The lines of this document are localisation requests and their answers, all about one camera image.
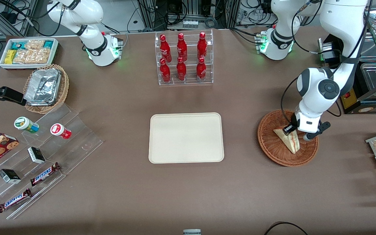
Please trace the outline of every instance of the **teal snack package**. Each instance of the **teal snack package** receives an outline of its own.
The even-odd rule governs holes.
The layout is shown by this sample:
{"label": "teal snack package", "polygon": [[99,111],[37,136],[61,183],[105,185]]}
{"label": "teal snack package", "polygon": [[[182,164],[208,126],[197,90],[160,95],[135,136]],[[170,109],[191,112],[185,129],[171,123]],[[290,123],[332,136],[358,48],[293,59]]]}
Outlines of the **teal snack package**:
{"label": "teal snack package", "polygon": [[46,41],[43,47],[52,48],[53,41]]}
{"label": "teal snack package", "polygon": [[11,49],[12,50],[25,49],[26,44],[27,42],[13,42]]}

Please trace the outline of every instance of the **red coca-cola bottle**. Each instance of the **red coca-cola bottle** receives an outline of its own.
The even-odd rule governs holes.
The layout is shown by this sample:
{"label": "red coca-cola bottle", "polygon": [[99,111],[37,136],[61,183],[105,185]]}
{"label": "red coca-cola bottle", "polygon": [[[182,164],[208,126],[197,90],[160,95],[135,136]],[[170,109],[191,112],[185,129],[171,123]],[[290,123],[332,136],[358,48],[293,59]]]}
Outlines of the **red coca-cola bottle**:
{"label": "red coca-cola bottle", "polygon": [[197,64],[197,81],[204,82],[206,79],[206,68],[207,66],[204,64],[204,57],[200,57]]}
{"label": "red coca-cola bottle", "polygon": [[169,43],[167,43],[166,41],[166,36],[161,34],[159,38],[161,39],[162,57],[166,60],[166,63],[170,63],[172,61],[172,56],[170,55],[170,46]]}
{"label": "red coca-cola bottle", "polygon": [[187,75],[187,66],[184,63],[182,57],[178,57],[178,64],[176,65],[176,70],[178,71],[178,79],[180,81],[185,81]]}
{"label": "red coca-cola bottle", "polygon": [[166,60],[164,58],[161,58],[160,61],[161,67],[159,67],[159,70],[161,71],[161,76],[164,83],[170,82],[170,69],[169,66],[166,64]]}
{"label": "red coca-cola bottle", "polygon": [[184,40],[184,34],[178,33],[178,45],[176,45],[178,49],[178,57],[182,57],[184,61],[188,59],[188,50],[187,50],[187,43]]}
{"label": "red coca-cola bottle", "polygon": [[201,56],[204,56],[204,58],[207,55],[207,41],[206,41],[206,33],[201,32],[200,33],[200,40],[197,44],[197,58],[200,59]]}

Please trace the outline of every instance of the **brown table surface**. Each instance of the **brown table surface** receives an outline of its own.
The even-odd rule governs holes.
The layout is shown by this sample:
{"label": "brown table surface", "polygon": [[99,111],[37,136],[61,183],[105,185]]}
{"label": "brown table surface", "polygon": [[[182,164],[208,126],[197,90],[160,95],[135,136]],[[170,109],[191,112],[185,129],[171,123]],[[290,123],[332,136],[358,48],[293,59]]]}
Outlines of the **brown table surface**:
{"label": "brown table surface", "polygon": [[[376,162],[364,142],[376,136],[376,115],[324,114],[332,127],[320,136],[315,159],[298,168],[277,165],[259,147],[258,123],[318,57],[295,46],[271,61],[233,32],[213,32],[215,82],[192,87],[159,87],[154,33],[131,34],[122,60],[108,67],[95,66],[78,37],[58,38],[56,63],[70,79],[66,103],[105,142],[17,219],[0,214],[0,235],[178,235],[188,228],[261,235],[277,221],[313,235],[376,234]],[[325,36],[321,27],[304,27],[297,40],[316,50]],[[29,74],[1,69],[0,86],[22,90]],[[285,107],[299,101],[293,86]],[[201,112],[221,115],[222,162],[149,162],[152,115]],[[12,124],[18,116],[40,117],[0,102],[0,132],[19,135]],[[301,234],[288,225],[270,234],[276,231]]]}

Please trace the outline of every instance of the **acrylic bottle rack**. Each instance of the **acrylic bottle rack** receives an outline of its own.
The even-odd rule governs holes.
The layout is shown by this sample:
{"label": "acrylic bottle rack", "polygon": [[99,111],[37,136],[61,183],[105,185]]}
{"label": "acrylic bottle rack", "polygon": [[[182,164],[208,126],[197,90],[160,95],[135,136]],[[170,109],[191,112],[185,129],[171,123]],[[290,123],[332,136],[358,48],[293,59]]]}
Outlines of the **acrylic bottle rack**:
{"label": "acrylic bottle rack", "polygon": [[[7,154],[0,159],[0,170],[12,169],[21,178],[18,184],[5,183],[0,176],[0,204],[9,201],[15,196],[30,188],[32,197],[22,200],[19,204],[9,207],[2,213],[6,219],[15,219],[24,210],[35,203],[48,190],[65,178],[79,163],[98,148],[103,141],[95,135],[78,117],[78,113],[66,104],[56,110],[52,110],[40,118],[39,131],[31,134],[27,131],[17,137],[19,146],[13,149],[13,154]],[[72,131],[72,136],[65,140],[60,136],[50,133],[50,127],[55,123],[61,123]],[[37,164],[31,161],[27,149],[39,148],[46,162]],[[51,174],[43,182],[31,187],[30,180],[58,162],[61,169]]]}
{"label": "acrylic bottle rack", "polygon": [[[178,33],[176,31],[166,31],[155,34],[155,51],[156,51],[156,66],[158,68],[158,81],[159,85],[173,86],[173,85],[201,85],[201,84],[212,84],[214,81],[213,73],[213,31],[212,30],[189,30],[182,31],[184,34],[185,42],[187,43],[188,50],[188,60],[185,61],[187,68],[187,76],[184,82],[178,79],[178,73],[176,70],[176,65],[178,64],[178,51],[176,45],[178,44]],[[205,57],[204,64],[207,66],[206,78],[203,82],[197,81],[197,43],[199,40],[200,32],[206,33],[207,41],[207,55]],[[161,59],[161,41],[159,36],[164,34],[166,36],[166,41],[170,46],[170,54],[172,56],[172,61],[168,63],[170,69],[170,83],[164,83],[161,77],[161,71],[159,70],[161,64],[159,60]]]}

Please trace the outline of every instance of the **wicker basket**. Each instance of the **wicker basket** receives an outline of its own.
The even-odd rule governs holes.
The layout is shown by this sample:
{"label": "wicker basket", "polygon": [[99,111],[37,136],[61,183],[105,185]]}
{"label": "wicker basket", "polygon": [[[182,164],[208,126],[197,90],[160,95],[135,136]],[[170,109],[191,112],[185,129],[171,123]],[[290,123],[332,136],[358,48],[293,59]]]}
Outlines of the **wicker basket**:
{"label": "wicker basket", "polygon": [[[294,112],[284,110],[287,117],[290,117]],[[310,162],[318,150],[318,137],[311,141],[303,139],[304,132],[297,131],[298,139],[300,141],[300,150],[293,154],[285,146],[282,140],[275,134],[274,129],[283,128],[288,125],[282,115],[281,110],[276,110],[266,114],[258,127],[258,141],[265,152],[265,154],[274,162],[284,166],[300,166]]]}
{"label": "wicker basket", "polygon": [[[68,89],[69,89],[68,75],[66,74],[65,70],[62,67],[60,67],[56,64],[51,64],[51,65],[48,65],[48,66],[38,68],[38,70],[48,70],[48,69],[57,69],[62,73],[61,81],[60,81],[61,83],[59,85],[57,101],[52,106],[31,106],[31,105],[26,104],[25,108],[28,111],[31,111],[31,112],[34,112],[34,113],[46,114],[49,111],[51,111],[51,110],[53,110],[57,107],[61,107],[66,100],[66,97],[68,95]],[[27,91],[27,87],[28,87],[28,83],[30,82],[30,78],[31,78],[31,74],[30,74],[30,76],[28,76],[27,82],[25,83],[25,86],[24,86],[24,89],[23,89],[23,94],[25,94],[25,92]]]}

